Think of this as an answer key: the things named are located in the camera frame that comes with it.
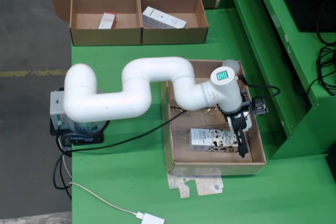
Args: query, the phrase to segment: white product box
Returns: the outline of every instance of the white product box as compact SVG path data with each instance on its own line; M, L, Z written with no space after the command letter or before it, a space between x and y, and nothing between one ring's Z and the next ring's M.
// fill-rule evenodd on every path
M189 144L191 151L238 152L236 135L226 130L191 128Z
M184 20L173 17L149 6L142 13L142 21L145 26L158 29L180 29L184 28L187 24L187 22Z
M116 25L116 14L111 12L104 12L98 29L111 29Z

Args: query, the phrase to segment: yellow floor marking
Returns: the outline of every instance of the yellow floor marking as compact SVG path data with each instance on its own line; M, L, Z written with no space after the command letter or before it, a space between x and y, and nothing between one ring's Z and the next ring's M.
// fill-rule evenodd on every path
M34 71L0 71L1 77L24 77L24 76L64 76L67 73L67 69L55 69L55 70L34 70Z

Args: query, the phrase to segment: cable connector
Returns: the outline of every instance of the cable connector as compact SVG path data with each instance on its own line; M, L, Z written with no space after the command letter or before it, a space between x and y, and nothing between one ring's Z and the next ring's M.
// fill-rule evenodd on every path
M164 224L164 219L147 214L146 212L144 214L141 212L137 212L136 217L142 220L141 224Z

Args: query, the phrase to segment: green led indicator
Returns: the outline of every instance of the green led indicator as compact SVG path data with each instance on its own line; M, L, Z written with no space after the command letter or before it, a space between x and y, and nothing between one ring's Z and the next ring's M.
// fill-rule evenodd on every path
M228 77L229 77L229 75L227 74L227 71L220 72L220 73L217 74L217 79L219 81L224 80L224 79L226 79Z

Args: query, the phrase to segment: paper scrap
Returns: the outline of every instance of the paper scrap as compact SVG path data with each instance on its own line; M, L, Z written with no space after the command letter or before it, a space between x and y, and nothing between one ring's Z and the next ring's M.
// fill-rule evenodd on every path
M198 195L221 194L223 192L223 180L221 176L183 176L167 174L170 189L178 189L181 198L190 197L190 189L185 184L189 180L196 182Z

